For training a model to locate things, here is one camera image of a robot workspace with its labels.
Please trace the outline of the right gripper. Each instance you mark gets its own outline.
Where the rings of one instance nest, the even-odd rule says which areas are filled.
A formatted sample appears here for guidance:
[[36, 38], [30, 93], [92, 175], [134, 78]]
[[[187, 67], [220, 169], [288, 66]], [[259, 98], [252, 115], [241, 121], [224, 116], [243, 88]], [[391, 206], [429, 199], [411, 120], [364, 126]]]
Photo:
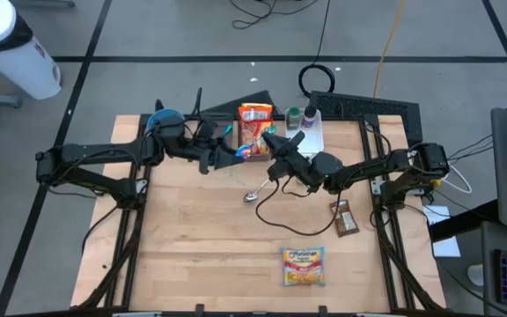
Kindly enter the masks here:
[[291, 139], [268, 132], [262, 133], [261, 137], [275, 161], [268, 168], [270, 181], [276, 181], [284, 176], [295, 176], [301, 181], [314, 181], [314, 175], [310, 170], [311, 162], [298, 151], [298, 145], [304, 138], [303, 132], [299, 132]]

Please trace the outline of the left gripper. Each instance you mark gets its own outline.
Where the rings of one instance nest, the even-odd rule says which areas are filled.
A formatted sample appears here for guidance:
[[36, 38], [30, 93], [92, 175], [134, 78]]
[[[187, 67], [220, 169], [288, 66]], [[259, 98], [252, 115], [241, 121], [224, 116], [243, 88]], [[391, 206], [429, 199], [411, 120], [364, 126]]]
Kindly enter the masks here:
[[237, 150], [228, 144], [224, 132], [226, 127], [211, 118], [201, 119], [184, 149], [185, 159], [199, 163], [199, 172], [208, 174], [209, 167], [221, 169], [245, 162]]

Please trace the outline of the red ramen packet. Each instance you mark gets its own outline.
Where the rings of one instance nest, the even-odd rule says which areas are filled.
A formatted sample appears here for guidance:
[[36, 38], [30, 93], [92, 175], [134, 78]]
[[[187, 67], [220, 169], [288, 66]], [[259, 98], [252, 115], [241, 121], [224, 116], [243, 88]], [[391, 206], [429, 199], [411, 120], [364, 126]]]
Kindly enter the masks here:
[[272, 120], [258, 120], [239, 123], [239, 145], [249, 145], [253, 156], [269, 154], [269, 148], [261, 134], [273, 127]]

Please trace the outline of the green-lid spice jar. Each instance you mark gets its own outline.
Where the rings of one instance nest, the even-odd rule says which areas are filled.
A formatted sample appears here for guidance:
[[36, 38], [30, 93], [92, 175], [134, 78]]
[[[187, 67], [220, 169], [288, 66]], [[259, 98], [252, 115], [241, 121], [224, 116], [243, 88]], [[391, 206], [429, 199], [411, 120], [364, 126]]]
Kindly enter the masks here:
[[301, 109], [298, 107], [290, 107], [286, 112], [287, 130], [294, 130], [299, 127], [302, 119]]

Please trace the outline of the orange ramen packet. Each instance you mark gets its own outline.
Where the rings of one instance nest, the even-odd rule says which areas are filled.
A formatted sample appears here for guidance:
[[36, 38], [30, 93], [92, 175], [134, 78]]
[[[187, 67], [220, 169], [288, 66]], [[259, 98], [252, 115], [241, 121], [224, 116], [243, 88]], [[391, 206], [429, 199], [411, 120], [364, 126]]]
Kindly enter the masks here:
[[265, 107], [239, 107], [239, 122], [261, 122], [272, 118], [273, 108]]

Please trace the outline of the black-lid spice jar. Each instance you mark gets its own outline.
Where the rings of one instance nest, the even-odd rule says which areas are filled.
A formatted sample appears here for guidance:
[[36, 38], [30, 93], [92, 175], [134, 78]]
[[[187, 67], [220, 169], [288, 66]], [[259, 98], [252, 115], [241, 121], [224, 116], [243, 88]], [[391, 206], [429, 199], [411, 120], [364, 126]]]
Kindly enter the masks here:
[[304, 109], [302, 127], [304, 129], [311, 129], [316, 118], [318, 109], [314, 106], [307, 106]]

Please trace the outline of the orange-handled spoon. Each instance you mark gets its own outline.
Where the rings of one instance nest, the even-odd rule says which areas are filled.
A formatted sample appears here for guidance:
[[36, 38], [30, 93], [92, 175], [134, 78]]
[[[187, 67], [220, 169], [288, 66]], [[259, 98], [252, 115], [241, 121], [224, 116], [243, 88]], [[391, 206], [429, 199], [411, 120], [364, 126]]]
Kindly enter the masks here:
[[255, 203], [258, 200], [259, 193], [270, 183], [270, 179], [266, 179], [262, 184], [255, 190], [249, 191], [244, 195], [244, 203]]

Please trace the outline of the blue bowl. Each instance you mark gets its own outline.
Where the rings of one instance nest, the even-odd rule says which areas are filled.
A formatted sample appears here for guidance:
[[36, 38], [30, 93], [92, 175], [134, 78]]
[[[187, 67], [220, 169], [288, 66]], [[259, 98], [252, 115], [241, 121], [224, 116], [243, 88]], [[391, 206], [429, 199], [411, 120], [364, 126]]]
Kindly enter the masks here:
[[168, 129], [183, 129], [185, 117], [174, 109], [164, 108], [151, 115], [147, 121], [147, 132], [163, 132]]

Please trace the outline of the brown snack bar packet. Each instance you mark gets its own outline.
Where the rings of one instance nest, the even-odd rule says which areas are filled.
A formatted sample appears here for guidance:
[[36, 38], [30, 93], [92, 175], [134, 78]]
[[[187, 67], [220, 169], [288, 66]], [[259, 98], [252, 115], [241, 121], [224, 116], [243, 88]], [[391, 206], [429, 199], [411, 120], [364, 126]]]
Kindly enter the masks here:
[[359, 232], [347, 200], [331, 203], [329, 207], [334, 215], [334, 225], [339, 238]]

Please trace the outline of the blue ramen packet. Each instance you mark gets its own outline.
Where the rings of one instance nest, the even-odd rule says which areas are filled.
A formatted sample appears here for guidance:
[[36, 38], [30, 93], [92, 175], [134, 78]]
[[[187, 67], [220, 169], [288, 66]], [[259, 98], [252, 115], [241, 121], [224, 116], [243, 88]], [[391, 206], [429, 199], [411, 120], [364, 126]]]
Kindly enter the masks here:
[[281, 249], [283, 285], [325, 285], [325, 248]]

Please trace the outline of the white plastic bin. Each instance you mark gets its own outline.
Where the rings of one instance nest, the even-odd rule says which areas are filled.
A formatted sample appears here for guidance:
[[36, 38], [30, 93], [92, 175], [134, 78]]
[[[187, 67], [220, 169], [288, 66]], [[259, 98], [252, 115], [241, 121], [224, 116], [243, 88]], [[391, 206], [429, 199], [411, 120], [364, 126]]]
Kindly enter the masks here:
[[298, 151], [304, 156], [309, 159], [313, 158], [318, 152], [324, 151], [324, 140], [323, 140], [323, 130], [322, 130], [322, 120], [321, 120], [321, 113], [320, 110], [318, 110], [318, 113], [316, 114], [316, 118], [314, 120], [313, 126], [311, 129], [304, 129], [302, 127], [302, 120], [303, 120], [303, 113], [304, 108], [300, 108], [302, 112], [302, 119], [299, 124], [299, 127], [294, 130], [287, 130], [286, 126], [286, 112], [285, 112], [285, 136], [287, 138], [293, 138], [296, 134], [299, 132], [304, 133], [303, 140], [298, 145]]

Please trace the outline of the black wedge-shaped panel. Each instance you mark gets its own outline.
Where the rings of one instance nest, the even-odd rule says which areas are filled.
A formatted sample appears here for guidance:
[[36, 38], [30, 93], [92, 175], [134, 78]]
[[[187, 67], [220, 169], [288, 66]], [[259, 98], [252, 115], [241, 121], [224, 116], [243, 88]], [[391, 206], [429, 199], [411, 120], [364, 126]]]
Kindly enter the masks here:
[[255, 92], [235, 100], [227, 101], [223, 104], [203, 109], [202, 111], [208, 113], [227, 113], [237, 116], [239, 114], [238, 109], [243, 103], [270, 104], [273, 106], [273, 114], [281, 114], [281, 110], [272, 100], [269, 91], [267, 90]]

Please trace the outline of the white paper sheet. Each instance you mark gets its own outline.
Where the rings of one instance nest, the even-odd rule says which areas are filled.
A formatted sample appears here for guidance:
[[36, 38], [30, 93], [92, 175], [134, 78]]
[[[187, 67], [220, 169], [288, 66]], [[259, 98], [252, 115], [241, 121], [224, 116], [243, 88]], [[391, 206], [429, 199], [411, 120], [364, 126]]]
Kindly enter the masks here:
[[[426, 215], [428, 226], [435, 225], [451, 217], [446, 206], [428, 206], [422, 207]], [[433, 243], [433, 253], [436, 258], [460, 258], [461, 253], [457, 238], [455, 236], [445, 240]]]

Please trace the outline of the black support bar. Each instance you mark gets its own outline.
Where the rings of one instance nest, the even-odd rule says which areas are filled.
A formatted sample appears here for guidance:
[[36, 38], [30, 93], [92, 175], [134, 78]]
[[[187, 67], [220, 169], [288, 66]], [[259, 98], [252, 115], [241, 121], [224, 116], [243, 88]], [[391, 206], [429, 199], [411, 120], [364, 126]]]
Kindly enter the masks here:
[[478, 229], [483, 222], [500, 224], [496, 199], [430, 225], [430, 239], [432, 242], [438, 242], [471, 232]]

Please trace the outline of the white trash can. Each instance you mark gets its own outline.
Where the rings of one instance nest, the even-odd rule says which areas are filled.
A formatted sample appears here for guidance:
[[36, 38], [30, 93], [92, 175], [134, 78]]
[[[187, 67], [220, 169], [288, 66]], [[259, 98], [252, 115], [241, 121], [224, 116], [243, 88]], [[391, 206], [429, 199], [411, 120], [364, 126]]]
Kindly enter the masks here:
[[59, 66], [9, 0], [0, 0], [0, 73], [35, 100], [62, 90]]

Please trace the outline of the grey metal bar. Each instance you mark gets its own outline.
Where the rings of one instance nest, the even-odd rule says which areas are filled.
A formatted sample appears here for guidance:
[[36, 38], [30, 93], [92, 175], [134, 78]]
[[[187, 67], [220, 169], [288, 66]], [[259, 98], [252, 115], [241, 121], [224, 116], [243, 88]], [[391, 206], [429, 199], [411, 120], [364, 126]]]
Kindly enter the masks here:
[[11, 0], [14, 4], [20, 5], [62, 5], [75, 8], [75, 0]]

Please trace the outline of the white computer mouse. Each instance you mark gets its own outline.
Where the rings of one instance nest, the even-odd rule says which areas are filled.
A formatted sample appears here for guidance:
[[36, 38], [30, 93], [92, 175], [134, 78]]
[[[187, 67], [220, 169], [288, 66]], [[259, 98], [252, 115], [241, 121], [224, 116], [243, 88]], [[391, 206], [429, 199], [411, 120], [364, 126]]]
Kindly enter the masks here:
[[467, 268], [467, 277], [473, 285], [483, 287], [484, 286], [483, 265], [475, 264], [469, 266]]

